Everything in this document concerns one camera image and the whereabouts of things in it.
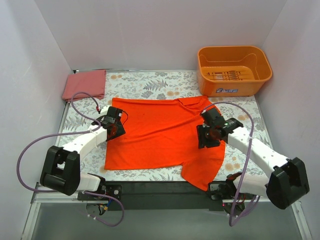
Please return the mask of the orange t shirt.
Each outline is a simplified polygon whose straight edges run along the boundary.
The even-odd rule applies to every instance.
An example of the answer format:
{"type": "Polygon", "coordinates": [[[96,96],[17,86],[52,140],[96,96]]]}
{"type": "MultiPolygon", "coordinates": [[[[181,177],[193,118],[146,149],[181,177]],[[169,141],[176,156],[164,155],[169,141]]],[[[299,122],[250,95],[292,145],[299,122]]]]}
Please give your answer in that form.
{"type": "Polygon", "coordinates": [[[182,166],[181,176],[206,191],[225,157],[225,144],[198,148],[197,126],[211,102],[206,96],[168,100],[113,98],[128,113],[125,134],[106,145],[106,170],[143,170],[182,166]]]}

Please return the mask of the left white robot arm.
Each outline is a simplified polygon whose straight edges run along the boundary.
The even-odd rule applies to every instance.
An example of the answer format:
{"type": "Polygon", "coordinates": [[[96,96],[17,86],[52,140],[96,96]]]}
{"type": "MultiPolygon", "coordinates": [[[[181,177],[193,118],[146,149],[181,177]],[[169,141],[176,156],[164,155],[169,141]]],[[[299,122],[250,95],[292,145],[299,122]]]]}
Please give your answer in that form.
{"type": "Polygon", "coordinates": [[[81,172],[81,160],[103,142],[108,142],[124,135],[121,122],[124,111],[107,105],[102,108],[95,121],[91,123],[88,133],[81,134],[61,147],[48,149],[40,184],[67,196],[75,192],[88,191],[95,200],[106,196],[104,179],[94,174],[81,172]]]}

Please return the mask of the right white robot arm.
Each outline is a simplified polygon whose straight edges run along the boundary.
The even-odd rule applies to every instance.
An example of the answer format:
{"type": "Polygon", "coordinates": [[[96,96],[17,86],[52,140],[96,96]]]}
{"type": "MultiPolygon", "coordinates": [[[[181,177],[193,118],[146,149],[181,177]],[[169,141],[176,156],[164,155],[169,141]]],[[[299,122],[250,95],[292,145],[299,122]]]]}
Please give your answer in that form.
{"type": "Polygon", "coordinates": [[[214,197],[237,199],[243,194],[268,198],[277,208],[288,206],[309,193],[310,186],[304,162],[277,153],[256,138],[235,118],[228,120],[215,109],[201,113],[203,124],[197,126],[198,147],[214,148],[226,143],[246,154],[264,176],[247,175],[243,171],[231,174],[217,189],[211,189],[214,197]]]}

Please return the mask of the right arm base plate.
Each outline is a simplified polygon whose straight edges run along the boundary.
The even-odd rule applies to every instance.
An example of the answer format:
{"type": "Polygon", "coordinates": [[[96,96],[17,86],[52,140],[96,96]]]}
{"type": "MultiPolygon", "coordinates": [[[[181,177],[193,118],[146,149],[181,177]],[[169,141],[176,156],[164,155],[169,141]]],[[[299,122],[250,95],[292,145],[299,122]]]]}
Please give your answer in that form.
{"type": "Polygon", "coordinates": [[[233,200],[236,191],[237,189],[233,183],[213,181],[208,184],[206,193],[213,200],[233,200]]]}

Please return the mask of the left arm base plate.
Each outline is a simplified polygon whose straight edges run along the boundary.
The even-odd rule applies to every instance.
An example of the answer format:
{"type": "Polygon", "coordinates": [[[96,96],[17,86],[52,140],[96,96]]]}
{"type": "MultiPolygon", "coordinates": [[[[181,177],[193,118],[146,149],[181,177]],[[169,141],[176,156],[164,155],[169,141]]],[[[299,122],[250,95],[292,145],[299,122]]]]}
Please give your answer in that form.
{"type": "Polygon", "coordinates": [[[79,192],[77,194],[77,200],[79,201],[106,201],[107,200],[107,197],[97,196],[96,194],[107,195],[120,200],[122,196],[122,186],[120,184],[107,184],[107,185],[100,186],[98,190],[93,193],[95,195],[79,192]]]}

